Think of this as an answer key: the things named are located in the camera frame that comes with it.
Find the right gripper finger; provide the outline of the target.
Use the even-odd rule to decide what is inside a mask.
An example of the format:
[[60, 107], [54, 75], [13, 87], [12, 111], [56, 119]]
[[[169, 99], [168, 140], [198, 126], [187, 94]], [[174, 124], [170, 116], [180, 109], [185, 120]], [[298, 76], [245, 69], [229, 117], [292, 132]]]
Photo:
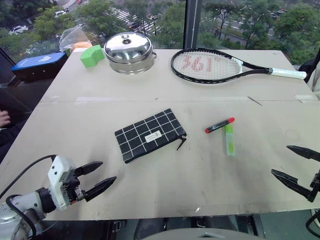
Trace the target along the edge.
[[271, 173], [273, 176], [279, 180], [282, 184], [284, 184], [287, 188], [293, 190], [294, 192], [302, 195], [305, 197], [309, 202], [313, 202], [315, 199], [315, 196], [312, 194], [312, 191], [299, 185], [298, 179], [290, 176], [282, 171], [271, 169]]
[[312, 159], [317, 162], [320, 161], [320, 153], [317, 151], [296, 145], [287, 145], [286, 147], [301, 157], [304, 157], [306, 159]]

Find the bystander's bare hand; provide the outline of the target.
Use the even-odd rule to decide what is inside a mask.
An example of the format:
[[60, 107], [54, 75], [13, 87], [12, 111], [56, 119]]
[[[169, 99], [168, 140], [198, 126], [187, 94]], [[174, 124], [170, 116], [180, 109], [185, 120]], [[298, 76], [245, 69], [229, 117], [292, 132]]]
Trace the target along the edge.
[[0, 111], [0, 128], [3, 129], [11, 124], [11, 117], [6, 110]]

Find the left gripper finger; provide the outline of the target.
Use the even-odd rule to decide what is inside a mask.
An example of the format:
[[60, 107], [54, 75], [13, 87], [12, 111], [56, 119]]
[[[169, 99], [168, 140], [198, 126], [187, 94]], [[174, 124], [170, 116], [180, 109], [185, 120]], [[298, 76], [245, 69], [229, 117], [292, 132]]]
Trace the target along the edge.
[[113, 176], [97, 183], [93, 188], [85, 192], [84, 199], [87, 202], [91, 201], [92, 199], [106, 191], [115, 182], [116, 179], [117, 177]]
[[77, 167], [74, 171], [74, 174], [76, 177], [87, 175], [87, 174], [95, 171], [102, 164], [103, 164], [102, 161], [93, 161], [93, 162], [87, 163], [85, 165]]

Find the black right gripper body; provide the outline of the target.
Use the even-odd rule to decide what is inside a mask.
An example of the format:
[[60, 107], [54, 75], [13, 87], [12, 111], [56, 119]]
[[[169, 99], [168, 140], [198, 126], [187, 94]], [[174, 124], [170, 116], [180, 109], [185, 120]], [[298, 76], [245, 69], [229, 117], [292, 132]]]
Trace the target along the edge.
[[320, 172], [319, 171], [314, 175], [310, 183], [310, 187], [312, 188], [312, 190], [309, 194], [309, 200], [314, 200], [318, 192], [320, 191]]

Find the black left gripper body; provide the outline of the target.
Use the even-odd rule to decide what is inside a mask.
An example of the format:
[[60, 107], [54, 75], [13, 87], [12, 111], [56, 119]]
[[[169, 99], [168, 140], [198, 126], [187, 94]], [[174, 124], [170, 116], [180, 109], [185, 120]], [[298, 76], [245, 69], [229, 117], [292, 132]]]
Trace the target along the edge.
[[63, 184], [63, 189], [69, 204], [74, 204], [85, 198], [85, 191], [79, 188], [80, 180], [78, 177], [82, 175], [83, 169], [78, 167], [67, 177], [66, 182]]

